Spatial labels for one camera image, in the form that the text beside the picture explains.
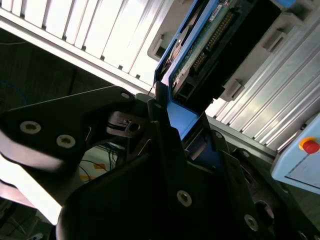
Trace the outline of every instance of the wall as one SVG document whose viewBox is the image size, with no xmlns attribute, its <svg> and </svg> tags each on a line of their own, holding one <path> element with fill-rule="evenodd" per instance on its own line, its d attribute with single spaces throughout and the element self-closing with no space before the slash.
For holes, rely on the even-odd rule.
<svg viewBox="0 0 320 240">
<path fill-rule="evenodd" d="M 0 29 L 0 112 L 108 86 L 107 81 Z"/>
</svg>

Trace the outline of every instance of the circuit board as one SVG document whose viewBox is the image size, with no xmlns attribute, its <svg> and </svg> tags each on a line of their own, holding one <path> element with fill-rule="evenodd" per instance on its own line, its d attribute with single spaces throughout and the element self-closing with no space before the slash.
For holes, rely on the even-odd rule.
<svg viewBox="0 0 320 240">
<path fill-rule="evenodd" d="M 194 44 L 174 73 L 171 81 L 173 86 L 179 83 L 181 76 L 185 75 L 191 67 L 197 69 L 201 66 L 205 60 L 204 49 L 208 48 L 208 51 L 210 48 L 212 49 L 223 30 L 228 26 L 228 22 L 232 20 L 233 14 L 230 9 L 233 7 L 233 2 L 236 1 L 220 3 L 213 10 Z"/>
</svg>

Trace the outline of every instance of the electronic component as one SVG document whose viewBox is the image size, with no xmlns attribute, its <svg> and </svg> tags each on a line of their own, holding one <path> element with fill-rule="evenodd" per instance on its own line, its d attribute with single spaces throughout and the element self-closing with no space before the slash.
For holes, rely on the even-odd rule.
<svg viewBox="0 0 320 240">
<path fill-rule="evenodd" d="M 295 134 L 272 165 L 272 177 L 280 182 L 320 194 L 320 113 Z"/>
<path fill-rule="evenodd" d="M 182 139 L 280 13 L 269 0 L 194 1 L 155 71 L 169 88 L 170 123 Z"/>
</svg>

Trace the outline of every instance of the emergency stop button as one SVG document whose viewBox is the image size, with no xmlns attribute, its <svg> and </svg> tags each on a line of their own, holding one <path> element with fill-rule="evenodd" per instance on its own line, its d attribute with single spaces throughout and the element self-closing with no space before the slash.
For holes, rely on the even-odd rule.
<svg viewBox="0 0 320 240">
<path fill-rule="evenodd" d="M 302 145 L 303 150 L 307 154 L 315 154 L 320 149 L 320 144 L 317 143 L 315 140 L 308 140 Z"/>
</svg>

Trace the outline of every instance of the light blue control box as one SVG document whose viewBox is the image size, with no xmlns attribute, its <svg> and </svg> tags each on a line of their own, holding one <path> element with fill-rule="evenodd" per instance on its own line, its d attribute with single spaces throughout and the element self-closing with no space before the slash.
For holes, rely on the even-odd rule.
<svg viewBox="0 0 320 240">
<path fill-rule="evenodd" d="M 279 154 L 271 168 L 275 180 L 320 194 L 320 113 Z"/>
</svg>

